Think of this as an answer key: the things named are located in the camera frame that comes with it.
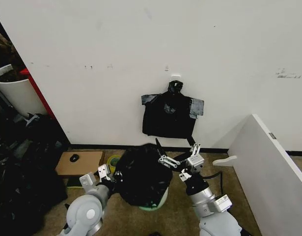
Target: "black shirt hanging on wall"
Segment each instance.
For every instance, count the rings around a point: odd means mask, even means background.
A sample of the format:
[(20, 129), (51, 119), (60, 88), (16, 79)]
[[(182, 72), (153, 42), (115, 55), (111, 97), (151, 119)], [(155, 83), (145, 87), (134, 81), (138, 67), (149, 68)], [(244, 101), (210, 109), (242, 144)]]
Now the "black shirt hanging on wall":
[(180, 139), (192, 136), (197, 116), (203, 115), (204, 101), (182, 95), (182, 85), (175, 80), (165, 93), (142, 96), (144, 134)]

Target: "floor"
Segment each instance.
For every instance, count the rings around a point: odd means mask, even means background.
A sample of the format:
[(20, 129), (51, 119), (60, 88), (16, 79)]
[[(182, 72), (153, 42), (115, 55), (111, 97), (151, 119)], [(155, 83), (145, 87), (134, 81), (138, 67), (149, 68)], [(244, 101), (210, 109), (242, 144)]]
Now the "floor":
[[(105, 150), (106, 162), (111, 155), (122, 154), (123, 150)], [(168, 156), (175, 157), (180, 152), (168, 152)], [(216, 159), (226, 158), (226, 154), (203, 153), (205, 159), (203, 176), (223, 171), (224, 192), (228, 194), (233, 206), (230, 212), (238, 223), (254, 236), (261, 233), (255, 222), (244, 192), (232, 167), (215, 167), (212, 162)], [(302, 157), (293, 157), (294, 162), (302, 170)], [(220, 194), (219, 177), (209, 180), (212, 191)], [(137, 207), (130, 206), (116, 194), (108, 202), (107, 212), (102, 228), (96, 236), (148, 236), (155, 231), (162, 236), (195, 236), (199, 235), (199, 220), (195, 216), (189, 197), (185, 193), (185, 185), (180, 181), (178, 174), (174, 173), (171, 181), (166, 203), (157, 211), (146, 212)], [(45, 216), (45, 225), (35, 236), (55, 236), (65, 225), (65, 203), (72, 203), (81, 196), (83, 189), (67, 189), (68, 199), (53, 207)]]

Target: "black baseboard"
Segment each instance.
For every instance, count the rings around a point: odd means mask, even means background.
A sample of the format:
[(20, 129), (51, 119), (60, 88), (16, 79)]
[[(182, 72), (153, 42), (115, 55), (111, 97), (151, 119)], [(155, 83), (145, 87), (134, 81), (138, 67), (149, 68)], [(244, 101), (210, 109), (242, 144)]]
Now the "black baseboard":
[[(134, 146), (131, 145), (96, 145), (96, 144), (71, 144), (72, 149), (128, 149)], [(190, 150), (190, 147), (163, 147), (165, 151), (180, 151), (186, 152)], [(227, 153), (226, 148), (201, 148), (200, 152), (205, 153)]]
[(302, 156), (302, 151), (286, 151), (290, 156)]

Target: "red object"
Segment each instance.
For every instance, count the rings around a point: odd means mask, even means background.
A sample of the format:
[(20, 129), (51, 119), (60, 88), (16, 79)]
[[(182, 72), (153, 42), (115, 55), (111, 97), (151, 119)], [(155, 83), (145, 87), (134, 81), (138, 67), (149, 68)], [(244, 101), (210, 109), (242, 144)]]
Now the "red object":
[(48, 105), (46, 99), (44, 98), (41, 90), (39, 90), (37, 84), (35, 83), (33, 77), (31, 76), (31, 74), (29, 73), (28, 69), (25, 68), (23, 70), (20, 71), (21, 75), (27, 75), (29, 82), (31, 83), (31, 85), (33, 86), (35, 92), (37, 93), (39, 99), (41, 99), (41, 102), (43, 103), (46, 111), (48, 112), (49, 116), (53, 119), (56, 119), (55, 115), (53, 114), (53, 111), (51, 110), (50, 106)]

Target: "wall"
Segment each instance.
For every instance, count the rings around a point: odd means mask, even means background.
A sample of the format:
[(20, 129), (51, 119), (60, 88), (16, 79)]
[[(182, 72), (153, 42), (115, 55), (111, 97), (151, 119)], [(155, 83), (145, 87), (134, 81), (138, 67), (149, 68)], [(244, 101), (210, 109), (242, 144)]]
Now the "wall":
[(140, 96), (181, 74), (205, 100), (203, 147), (228, 148), (257, 113), (302, 150), (302, 0), (0, 0), (0, 20), (73, 144), (154, 141)]

